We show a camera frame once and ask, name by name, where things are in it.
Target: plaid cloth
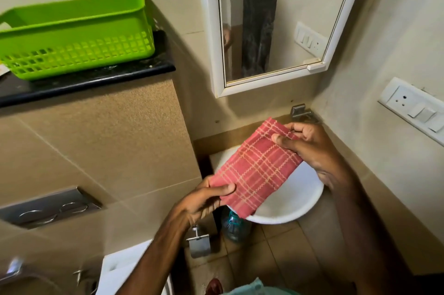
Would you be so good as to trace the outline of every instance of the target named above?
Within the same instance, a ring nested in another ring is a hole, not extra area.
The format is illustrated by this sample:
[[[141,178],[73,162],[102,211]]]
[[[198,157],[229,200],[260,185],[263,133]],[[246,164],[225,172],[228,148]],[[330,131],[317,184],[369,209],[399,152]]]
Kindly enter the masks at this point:
[[[236,184],[236,191],[221,200],[241,218],[253,214],[302,163],[296,153],[275,144],[271,140],[273,134],[298,139],[289,129],[269,118],[210,179],[210,186]]]

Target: green plastic basket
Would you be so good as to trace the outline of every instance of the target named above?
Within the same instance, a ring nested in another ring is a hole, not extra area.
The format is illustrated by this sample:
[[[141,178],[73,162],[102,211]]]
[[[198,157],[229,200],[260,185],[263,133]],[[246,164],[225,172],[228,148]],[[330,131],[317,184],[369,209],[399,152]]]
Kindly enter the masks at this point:
[[[154,53],[145,0],[24,6],[1,14],[3,22],[11,28],[0,31],[0,64],[20,79],[42,79]]]

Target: pink cloth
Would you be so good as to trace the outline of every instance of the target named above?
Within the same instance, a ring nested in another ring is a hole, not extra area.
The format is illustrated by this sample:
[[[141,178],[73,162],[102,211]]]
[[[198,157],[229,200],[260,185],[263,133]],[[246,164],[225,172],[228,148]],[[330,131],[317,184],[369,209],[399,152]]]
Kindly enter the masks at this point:
[[[273,134],[298,139],[288,128],[269,118],[210,179],[210,186],[236,184],[236,191],[221,199],[241,218],[253,214],[302,163],[296,153],[275,144],[271,140]]]

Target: countertop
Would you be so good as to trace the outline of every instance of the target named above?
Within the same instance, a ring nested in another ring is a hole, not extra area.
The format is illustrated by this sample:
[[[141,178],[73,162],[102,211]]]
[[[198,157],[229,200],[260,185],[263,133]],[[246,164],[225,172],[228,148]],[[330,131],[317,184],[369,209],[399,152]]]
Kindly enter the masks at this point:
[[[8,72],[0,77],[0,108],[174,71],[176,68],[167,54],[165,32],[153,32],[153,36],[156,51],[147,59],[32,82]]]

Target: person's left hand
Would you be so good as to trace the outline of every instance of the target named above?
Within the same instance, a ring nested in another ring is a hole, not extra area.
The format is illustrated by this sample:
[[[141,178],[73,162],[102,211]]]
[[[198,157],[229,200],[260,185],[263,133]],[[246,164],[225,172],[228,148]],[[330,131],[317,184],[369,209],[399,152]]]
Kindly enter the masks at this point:
[[[227,196],[236,189],[235,184],[210,187],[210,177],[205,177],[193,191],[183,197],[176,205],[179,210],[187,213],[191,226],[219,206],[225,205],[219,197]]]

